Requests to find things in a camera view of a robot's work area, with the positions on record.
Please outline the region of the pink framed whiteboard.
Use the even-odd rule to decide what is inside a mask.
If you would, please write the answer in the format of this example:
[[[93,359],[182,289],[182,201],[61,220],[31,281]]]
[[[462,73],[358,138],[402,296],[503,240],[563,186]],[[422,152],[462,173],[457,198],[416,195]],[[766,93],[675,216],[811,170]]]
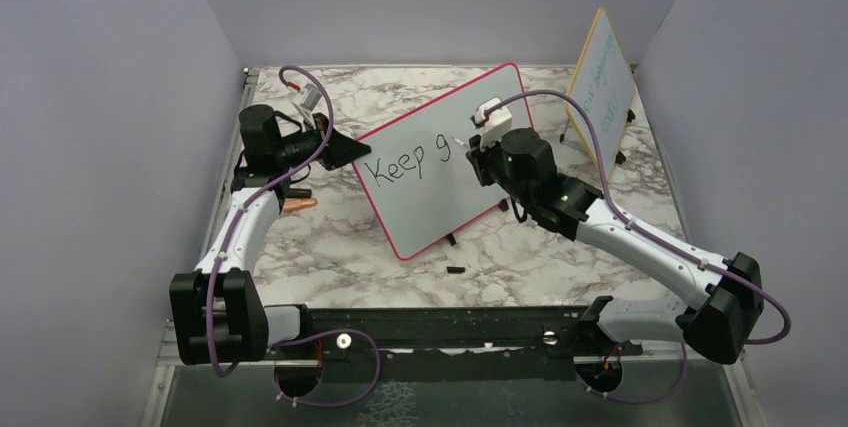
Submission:
[[[372,152],[353,168],[397,258],[415,257],[506,200],[501,188],[479,185],[452,138],[476,134],[480,104],[523,90],[518,66],[505,63],[359,137]]]

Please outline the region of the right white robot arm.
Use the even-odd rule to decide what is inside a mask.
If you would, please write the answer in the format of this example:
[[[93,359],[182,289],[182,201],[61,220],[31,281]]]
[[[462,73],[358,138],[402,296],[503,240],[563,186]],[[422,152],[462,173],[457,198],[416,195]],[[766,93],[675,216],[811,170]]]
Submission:
[[[700,250],[637,219],[620,219],[599,189],[558,171],[551,145],[531,128],[484,146],[470,138],[466,157],[484,187],[498,185],[541,228],[603,250],[656,280],[672,299],[596,298],[577,327],[579,345],[600,354],[614,343],[684,343],[708,360],[733,364],[764,309],[759,263]]]

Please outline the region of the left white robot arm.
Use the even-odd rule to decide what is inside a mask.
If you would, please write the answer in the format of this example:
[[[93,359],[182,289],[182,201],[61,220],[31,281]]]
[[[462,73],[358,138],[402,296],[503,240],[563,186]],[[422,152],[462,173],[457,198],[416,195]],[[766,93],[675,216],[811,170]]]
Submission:
[[[370,154],[370,146],[327,129],[315,113],[283,135],[280,112],[263,104],[238,115],[244,165],[234,171],[230,207],[208,252],[169,286],[180,360],[186,365],[259,361],[277,343],[290,357],[313,348],[314,331],[295,307],[265,309],[253,270],[272,224],[283,211],[296,167],[318,162],[332,171]]]

